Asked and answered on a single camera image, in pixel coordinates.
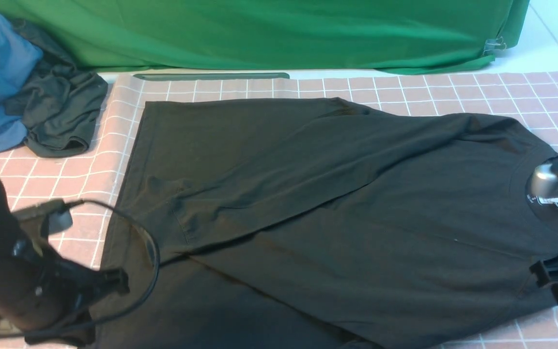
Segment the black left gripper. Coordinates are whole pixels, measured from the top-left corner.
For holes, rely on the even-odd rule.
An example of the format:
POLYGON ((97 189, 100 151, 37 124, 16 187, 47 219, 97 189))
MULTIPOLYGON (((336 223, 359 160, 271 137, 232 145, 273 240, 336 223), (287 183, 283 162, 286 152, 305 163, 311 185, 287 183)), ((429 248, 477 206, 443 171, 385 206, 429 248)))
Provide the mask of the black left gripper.
POLYGON ((128 274, 122 268, 95 271, 74 261, 60 258, 46 267, 31 294, 30 317, 24 332, 47 331, 25 336, 25 343, 60 343, 89 346, 96 340, 96 327, 90 308, 117 293, 130 292, 128 274))

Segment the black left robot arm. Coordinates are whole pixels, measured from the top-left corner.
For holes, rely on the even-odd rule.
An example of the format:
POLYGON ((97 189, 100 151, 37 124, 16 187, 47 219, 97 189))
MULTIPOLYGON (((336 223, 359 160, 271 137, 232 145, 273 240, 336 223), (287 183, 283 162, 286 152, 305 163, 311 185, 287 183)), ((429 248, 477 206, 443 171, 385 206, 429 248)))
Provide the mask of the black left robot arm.
POLYGON ((0 339, 85 347, 96 339, 90 307, 130 292, 122 268, 92 270, 49 243, 51 232, 71 227, 75 206, 54 199, 12 212, 0 180, 0 339))

